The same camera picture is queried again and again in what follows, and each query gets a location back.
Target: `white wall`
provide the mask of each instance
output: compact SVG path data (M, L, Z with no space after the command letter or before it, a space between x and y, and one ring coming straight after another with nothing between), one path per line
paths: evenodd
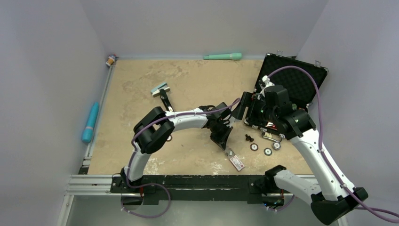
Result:
M107 53L297 55L327 0L80 0Z
M53 226L105 51L78 0L0 2L0 222Z
M395 0L330 0L298 55L330 70L321 89L326 147L354 184L366 188L367 204L396 212L398 12ZM349 217L353 225L384 225L364 210Z

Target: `beige table surface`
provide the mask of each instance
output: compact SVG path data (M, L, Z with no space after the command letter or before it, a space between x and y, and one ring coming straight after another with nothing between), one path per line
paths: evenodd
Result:
M169 100L175 111L192 110L200 105L231 104L243 91L252 91L262 61L203 60L120 60L117 62L103 114L97 126L93 157L88 174L111 175L120 172L132 154L133 127L154 107L164 108L150 90L166 81ZM252 151L245 134L259 146ZM281 149L266 156L263 149L272 142L260 131L235 123L227 145L243 161L238 172L213 143L208 129L186 129L172 134L171 142L154 153L145 174L264 174L278 164L295 174L312 174L299 152L286 140Z

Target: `cylindrical blue object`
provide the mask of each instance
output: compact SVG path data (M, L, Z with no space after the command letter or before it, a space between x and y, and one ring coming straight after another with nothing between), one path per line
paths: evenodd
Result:
M86 128L82 134L82 141L85 143L90 143L91 138L93 137L93 129L94 125L96 124L98 109L98 102L95 102L91 108Z

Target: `washer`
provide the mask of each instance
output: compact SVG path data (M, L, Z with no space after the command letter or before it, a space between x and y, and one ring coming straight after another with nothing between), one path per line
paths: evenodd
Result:
M272 145L271 145L271 147L274 149L274 150L280 150L280 148L281 148L281 144L279 143L279 142L274 142Z
M265 148L263 152L264 152L264 154L267 155L267 156L271 156L271 154L273 154L273 152L271 151L271 149L268 148L268 147Z
M252 143L251 146L249 146L252 151L257 151L258 150L258 145L255 143Z

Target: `open case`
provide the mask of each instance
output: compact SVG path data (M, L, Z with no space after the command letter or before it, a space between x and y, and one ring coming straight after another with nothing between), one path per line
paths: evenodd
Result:
M301 67L309 72L316 81L318 88L320 88L328 74L328 69L320 67L320 65L312 65L289 57L267 53L255 83L253 96L259 95L262 88L265 87L265 84L262 82L262 78L265 75L269 75L276 69L289 65ZM308 107L316 95L316 90L305 74L295 69L286 69L272 76L270 80L274 84L282 85L287 89L293 107L308 111ZM254 129L278 135L279 133L274 129L274 125L262 120L258 115L264 104L264 101L254 99L248 108L244 123Z

